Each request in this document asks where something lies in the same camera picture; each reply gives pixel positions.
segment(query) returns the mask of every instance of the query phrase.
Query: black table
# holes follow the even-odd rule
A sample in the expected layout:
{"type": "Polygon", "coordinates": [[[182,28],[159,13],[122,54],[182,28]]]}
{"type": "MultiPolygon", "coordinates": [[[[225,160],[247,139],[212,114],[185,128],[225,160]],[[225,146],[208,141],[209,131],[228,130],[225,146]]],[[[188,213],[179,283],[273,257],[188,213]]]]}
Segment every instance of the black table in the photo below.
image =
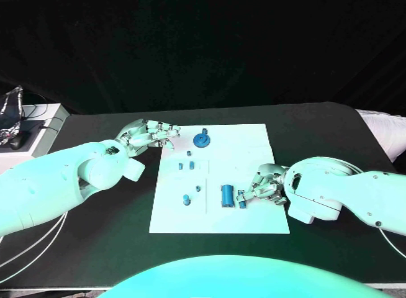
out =
{"type": "MultiPolygon", "coordinates": [[[[397,172],[359,113],[333,102],[74,115],[51,152],[114,138],[120,129],[140,118],[176,125],[266,123],[276,161],[281,165],[290,166],[313,156],[330,156],[365,171],[397,172]]],[[[149,233],[160,155],[162,150],[152,148],[137,157],[147,166],[137,183],[123,178],[113,189],[96,194],[70,212],[54,246],[0,289],[110,287],[163,263],[204,255],[263,256],[323,268],[361,282],[406,282],[406,260],[379,230],[366,226],[346,208],[335,222],[316,219],[307,225],[289,217],[290,235],[149,233]]],[[[52,224],[5,238],[0,262],[39,239],[52,224]]],[[[406,237],[388,234],[406,253],[406,237]]],[[[0,270],[0,279],[29,263],[44,247],[42,243],[0,270]]]]}

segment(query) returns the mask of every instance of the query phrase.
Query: blue part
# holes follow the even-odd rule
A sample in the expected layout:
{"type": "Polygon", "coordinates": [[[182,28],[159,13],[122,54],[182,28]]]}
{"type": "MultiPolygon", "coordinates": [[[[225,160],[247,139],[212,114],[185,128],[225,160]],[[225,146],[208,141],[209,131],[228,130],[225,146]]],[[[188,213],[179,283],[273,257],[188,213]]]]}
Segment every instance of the blue part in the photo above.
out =
{"type": "Polygon", "coordinates": [[[202,133],[195,136],[195,145],[199,148],[205,148],[211,144],[211,138],[208,135],[208,129],[204,129],[202,133]]]}
{"type": "Polygon", "coordinates": [[[240,208],[247,209],[247,201],[240,202],[240,208]]]}
{"type": "Polygon", "coordinates": [[[186,206],[189,206],[191,203],[192,203],[191,197],[188,196],[188,194],[185,194],[185,195],[183,195],[183,204],[185,204],[186,206]]]}
{"type": "Polygon", "coordinates": [[[224,200],[221,202],[222,207],[235,208],[235,200],[232,198],[232,185],[224,185],[224,200]]]}

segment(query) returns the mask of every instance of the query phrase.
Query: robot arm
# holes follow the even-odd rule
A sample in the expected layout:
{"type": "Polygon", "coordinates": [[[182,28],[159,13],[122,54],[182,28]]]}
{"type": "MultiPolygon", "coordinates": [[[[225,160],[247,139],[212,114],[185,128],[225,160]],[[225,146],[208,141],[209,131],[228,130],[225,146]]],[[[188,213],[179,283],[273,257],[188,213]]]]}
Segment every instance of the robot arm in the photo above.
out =
{"type": "Polygon", "coordinates": [[[149,147],[173,150],[168,138],[179,137],[179,130],[140,119],[116,140],[87,143],[8,170],[0,175],[0,237],[55,219],[93,194],[110,189],[123,176],[137,181],[146,166],[132,157],[149,147]]]}
{"type": "MultiPolygon", "coordinates": [[[[309,158],[279,174],[277,187],[286,189],[292,217],[307,224],[315,218],[336,220],[346,206],[368,225],[406,236],[405,175],[381,171],[365,173],[351,163],[328,157],[309,158]]],[[[264,198],[257,190],[266,188],[266,184],[256,178],[254,192],[238,196],[237,200],[264,198]]]]}

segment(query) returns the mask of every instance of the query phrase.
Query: black curtain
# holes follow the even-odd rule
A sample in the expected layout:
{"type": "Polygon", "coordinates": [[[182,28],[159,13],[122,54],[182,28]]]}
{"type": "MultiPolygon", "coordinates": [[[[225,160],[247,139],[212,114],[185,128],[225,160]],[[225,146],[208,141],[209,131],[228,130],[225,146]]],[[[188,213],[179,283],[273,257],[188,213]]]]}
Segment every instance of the black curtain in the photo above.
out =
{"type": "Polygon", "coordinates": [[[84,114],[349,102],[405,29],[406,0],[0,1],[0,93],[84,114]]]}

